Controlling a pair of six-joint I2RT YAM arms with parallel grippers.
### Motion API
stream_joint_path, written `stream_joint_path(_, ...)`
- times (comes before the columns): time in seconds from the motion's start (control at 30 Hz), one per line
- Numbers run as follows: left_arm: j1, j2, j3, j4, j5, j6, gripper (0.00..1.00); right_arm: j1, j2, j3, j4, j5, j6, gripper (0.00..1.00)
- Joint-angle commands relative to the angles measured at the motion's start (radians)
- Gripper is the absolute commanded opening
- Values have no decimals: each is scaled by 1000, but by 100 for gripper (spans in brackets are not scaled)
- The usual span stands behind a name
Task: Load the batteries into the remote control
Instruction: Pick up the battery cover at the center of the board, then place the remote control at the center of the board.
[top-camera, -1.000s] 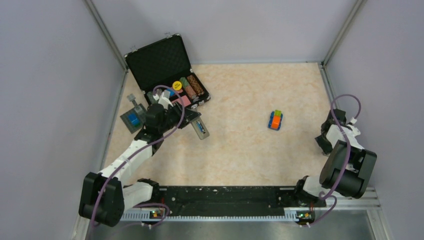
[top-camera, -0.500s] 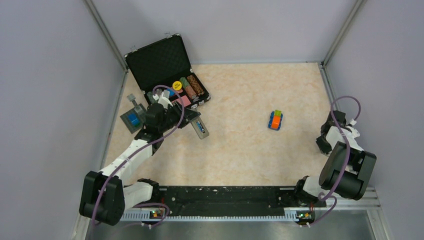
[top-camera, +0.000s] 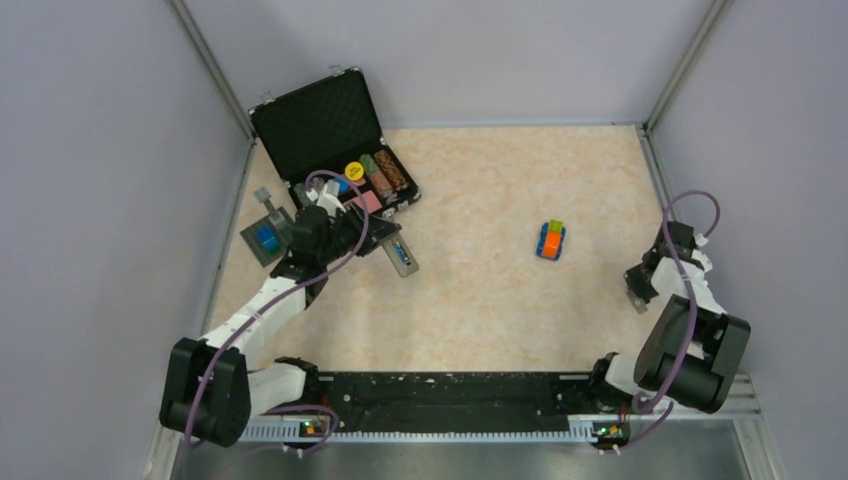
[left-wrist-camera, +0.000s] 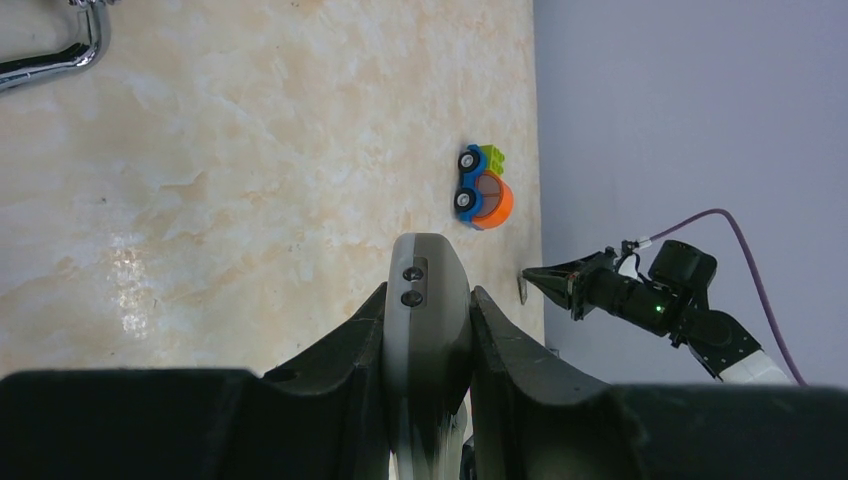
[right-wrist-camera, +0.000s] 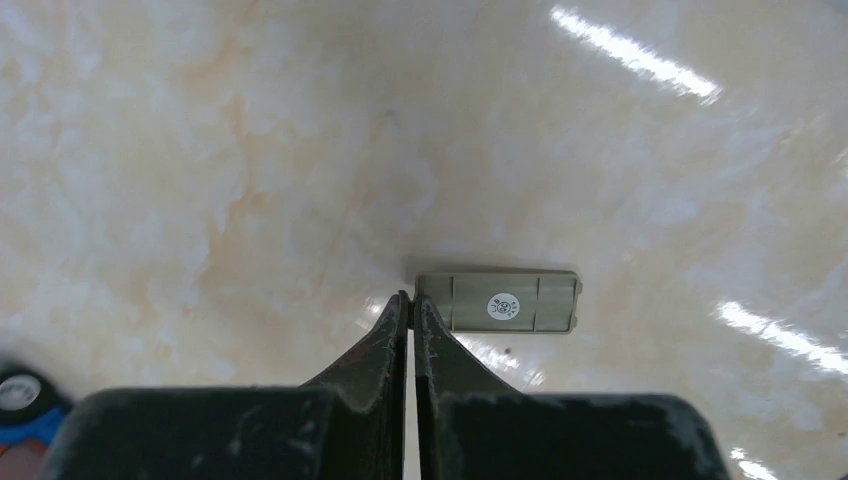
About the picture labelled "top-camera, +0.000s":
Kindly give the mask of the grey remote battery cover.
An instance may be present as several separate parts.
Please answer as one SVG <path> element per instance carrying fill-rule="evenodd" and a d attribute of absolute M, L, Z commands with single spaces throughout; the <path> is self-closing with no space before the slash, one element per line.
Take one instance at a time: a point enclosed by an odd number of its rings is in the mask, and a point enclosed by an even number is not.
<path fill-rule="evenodd" d="M 635 309 L 635 310 L 636 310 L 639 314 L 643 314 L 643 313 L 646 313 L 646 312 L 648 311 L 647 304 L 646 304 L 646 303 L 645 303 L 642 299 L 640 299 L 640 298 L 638 298 L 638 297 L 633 298 L 633 299 L 631 300 L 631 303 L 632 303 L 632 305 L 633 305 L 634 309 Z"/>

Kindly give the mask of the blue battery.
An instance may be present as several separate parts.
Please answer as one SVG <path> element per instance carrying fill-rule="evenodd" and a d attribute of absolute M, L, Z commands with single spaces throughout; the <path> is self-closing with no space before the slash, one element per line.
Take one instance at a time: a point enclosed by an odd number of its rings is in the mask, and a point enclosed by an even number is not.
<path fill-rule="evenodd" d="M 410 260 L 403 245 L 399 241 L 393 241 L 391 245 L 396 252 L 399 261 L 404 265 L 408 265 Z"/>

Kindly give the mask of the white remote control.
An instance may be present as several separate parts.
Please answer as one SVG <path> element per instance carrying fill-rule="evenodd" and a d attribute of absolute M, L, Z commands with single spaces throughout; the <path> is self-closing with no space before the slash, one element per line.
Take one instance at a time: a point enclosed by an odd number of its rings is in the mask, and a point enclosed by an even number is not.
<path fill-rule="evenodd" d="M 408 278 L 419 270 L 417 260 L 400 233 L 391 235 L 381 246 L 401 278 Z"/>

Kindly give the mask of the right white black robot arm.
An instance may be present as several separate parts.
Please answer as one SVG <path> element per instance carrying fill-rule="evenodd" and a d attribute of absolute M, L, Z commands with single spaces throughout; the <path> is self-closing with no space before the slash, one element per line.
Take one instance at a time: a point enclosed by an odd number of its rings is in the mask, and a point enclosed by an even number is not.
<path fill-rule="evenodd" d="M 708 414 L 723 406 L 751 326 L 711 292 L 706 242 L 693 227 L 667 221 L 640 263 L 625 272 L 634 308 L 655 307 L 659 316 L 637 355 L 610 352 L 595 363 L 586 385 L 594 409 L 612 412 L 636 395 L 650 400 L 656 394 Z"/>

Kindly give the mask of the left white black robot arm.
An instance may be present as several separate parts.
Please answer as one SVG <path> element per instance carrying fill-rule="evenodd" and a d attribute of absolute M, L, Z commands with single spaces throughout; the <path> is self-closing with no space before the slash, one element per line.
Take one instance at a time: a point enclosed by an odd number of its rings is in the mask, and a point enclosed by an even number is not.
<path fill-rule="evenodd" d="M 222 447 L 235 444 L 248 423 L 287 404 L 308 413 L 319 404 L 315 368 L 299 359 L 260 367 L 257 359 L 287 324 L 317 299 L 330 275 L 355 257 L 399 239 L 402 227 L 356 205 L 333 213 L 300 210 L 286 253 L 259 291 L 199 339 L 184 337 L 170 352 L 159 423 Z"/>

